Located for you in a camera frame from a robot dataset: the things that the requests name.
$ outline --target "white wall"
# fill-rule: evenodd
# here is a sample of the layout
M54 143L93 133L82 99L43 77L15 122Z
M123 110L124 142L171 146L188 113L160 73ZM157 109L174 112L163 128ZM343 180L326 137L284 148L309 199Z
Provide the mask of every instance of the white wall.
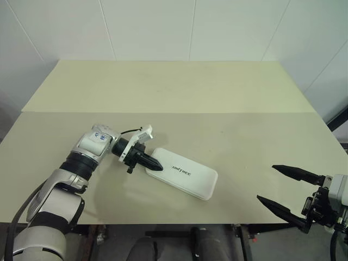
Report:
M347 0L0 0L0 137L58 59L279 60L327 121L346 42Z

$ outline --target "white power bank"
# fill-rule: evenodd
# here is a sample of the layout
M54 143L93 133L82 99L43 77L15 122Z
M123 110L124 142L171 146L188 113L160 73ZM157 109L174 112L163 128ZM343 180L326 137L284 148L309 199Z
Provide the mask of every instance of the white power bank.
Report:
M215 170L163 148L156 148L152 157L162 164L163 171L146 169L150 176L202 200L212 197L218 178Z

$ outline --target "robotic arm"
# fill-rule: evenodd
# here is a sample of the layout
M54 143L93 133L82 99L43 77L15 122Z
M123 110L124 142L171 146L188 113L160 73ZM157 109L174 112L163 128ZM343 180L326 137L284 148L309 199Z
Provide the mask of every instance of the robotic arm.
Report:
M132 173L137 163L163 170L161 164L147 155L144 142L152 139L150 125L135 131L130 140L107 126L94 125L71 150L66 161L53 171L32 199L27 212L28 227L14 240L8 260L64 260L65 236L72 229L84 208L82 194L88 180L108 152L119 156Z
M330 228L333 233L331 240L331 260L335 260L335 241L338 233L344 233L344 242L348 244L348 176L335 175L318 176L298 167L274 165L274 169L297 181L303 180L313 185L318 185L318 190L308 197L301 212L305 218L298 217L290 209L257 196L276 216L298 227L302 232L308 233L313 222Z

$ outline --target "beige tabletop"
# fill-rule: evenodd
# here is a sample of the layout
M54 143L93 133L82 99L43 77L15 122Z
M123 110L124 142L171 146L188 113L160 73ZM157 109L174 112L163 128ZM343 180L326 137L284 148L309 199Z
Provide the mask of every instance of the beige tabletop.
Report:
M23 111L314 112L278 62L60 61Z
M79 223L282 222L256 199L271 198L299 214L315 186L297 182L272 164L319 175L347 174L348 157L315 113L116 114L24 112L0 144L0 222L65 160L94 123L123 131L151 123L149 153L163 147L215 169L213 197L199 200L148 176L133 174L108 155L83 194Z
M316 188L271 168L348 173L348 157L277 62L60 61L0 144L0 222L65 160L94 123L150 123L163 147L215 169L202 201L108 155L83 194L79 223L282 222L256 195L299 214Z

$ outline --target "black cable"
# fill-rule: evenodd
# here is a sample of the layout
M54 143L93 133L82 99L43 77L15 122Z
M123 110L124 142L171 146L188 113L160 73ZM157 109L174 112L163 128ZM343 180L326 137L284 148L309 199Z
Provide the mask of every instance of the black cable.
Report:
M336 245L337 245L338 231L333 232L330 241L330 260L336 261Z
M38 186L37 189L35 189L31 193L31 195L27 198L27 200L19 208L16 215L12 219L12 222L11 222L10 227L9 227L9 233L7 234L7 238L6 238L4 261L13 261L13 245L14 245L15 232L16 232L18 220L20 219L20 217L23 214L24 210L26 209L27 205L29 205L29 203L34 198L34 196L40 191L40 189L42 188L42 186L44 185L45 182L46 181L44 181L40 186Z
M136 131L140 131L141 130L141 127L140 129L130 129L130 130L126 130L125 132L121 132L121 135L122 134L125 134L125 133L128 133L128 132L136 132Z

